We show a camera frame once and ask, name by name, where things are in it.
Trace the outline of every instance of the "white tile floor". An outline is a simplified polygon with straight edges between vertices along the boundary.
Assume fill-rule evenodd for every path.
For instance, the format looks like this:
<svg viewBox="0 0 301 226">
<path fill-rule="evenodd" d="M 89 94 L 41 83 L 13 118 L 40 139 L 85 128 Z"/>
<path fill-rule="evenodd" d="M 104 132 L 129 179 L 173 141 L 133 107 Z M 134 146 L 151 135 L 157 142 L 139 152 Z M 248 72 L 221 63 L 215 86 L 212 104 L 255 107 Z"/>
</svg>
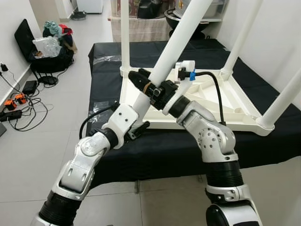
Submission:
<svg viewBox="0 0 301 226">
<path fill-rule="evenodd" d="M 40 94 L 45 103 L 54 105 L 45 122 L 25 133 L 4 123 L 8 131 L 0 137 L 1 226 L 28 226 L 60 168 L 73 155 L 79 125 L 88 112 L 91 76 L 87 55 L 93 43 L 112 41 L 107 21 L 110 1 L 105 2 L 102 15 L 88 15 L 84 21 L 68 23 L 79 52 L 58 85 Z M 294 201 L 300 191 L 300 185 L 295 183 L 300 180 L 300 171 L 298 158 L 243 170 L 265 226 L 284 226 L 283 219 L 289 216 L 286 213 L 301 206 Z M 205 226 L 205 211 L 210 203 L 204 187 L 205 182 L 198 182 L 196 176 L 143 181 L 140 194 L 134 194 L 132 182 L 106 184 L 88 194 L 75 226 Z M 283 190 L 285 202 L 280 192 Z M 290 217 L 289 225 L 297 225 L 294 222 L 298 221 L 301 219 Z"/>
</svg>

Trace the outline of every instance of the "black pot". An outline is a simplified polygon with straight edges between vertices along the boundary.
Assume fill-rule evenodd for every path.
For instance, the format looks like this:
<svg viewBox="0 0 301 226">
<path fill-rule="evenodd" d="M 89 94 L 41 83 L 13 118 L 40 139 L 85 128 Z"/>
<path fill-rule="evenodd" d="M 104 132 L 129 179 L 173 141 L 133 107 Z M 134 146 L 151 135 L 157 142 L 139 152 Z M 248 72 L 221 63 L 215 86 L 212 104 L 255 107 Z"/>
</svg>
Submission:
<svg viewBox="0 0 301 226">
<path fill-rule="evenodd" d="M 180 21 L 180 18 L 177 17 L 174 13 L 173 13 L 174 9 L 168 9 L 164 12 L 164 15 L 165 15 L 165 18 L 168 22 L 168 25 L 174 30 L 179 21 Z M 209 25 L 209 22 L 201 22 L 199 23 L 196 31 L 196 32 L 201 32 L 202 30 L 204 30 L 207 26 Z"/>
</svg>

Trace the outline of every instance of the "black tablecloth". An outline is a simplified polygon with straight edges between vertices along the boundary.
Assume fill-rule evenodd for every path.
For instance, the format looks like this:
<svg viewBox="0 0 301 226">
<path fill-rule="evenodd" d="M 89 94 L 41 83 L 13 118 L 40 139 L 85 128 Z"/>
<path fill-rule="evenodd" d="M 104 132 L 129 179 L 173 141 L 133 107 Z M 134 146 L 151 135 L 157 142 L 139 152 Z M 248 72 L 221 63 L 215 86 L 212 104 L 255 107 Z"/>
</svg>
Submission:
<svg viewBox="0 0 301 226">
<path fill-rule="evenodd" d="M 133 67 L 154 67 L 165 41 L 133 42 Z M 90 109 L 96 102 L 119 100 L 122 78 L 120 43 L 97 43 L 90 54 L 92 74 Z M 190 41 L 179 61 L 195 60 L 196 68 L 220 69 L 229 52 L 217 40 Z M 234 78 L 263 114 L 279 93 L 238 59 Z M 89 123 L 87 132 L 102 122 Z M 252 132 L 235 132 L 242 168 L 279 163 L 301 154 L 301 112 L 290 105 L 267 137 Z M 149 129 L 134 142 L 105 155 L 95 168 L 92 187 L 116 181 L 179 177 L 204 174 L 201 152 L 185 130 Z"/>
</svg>

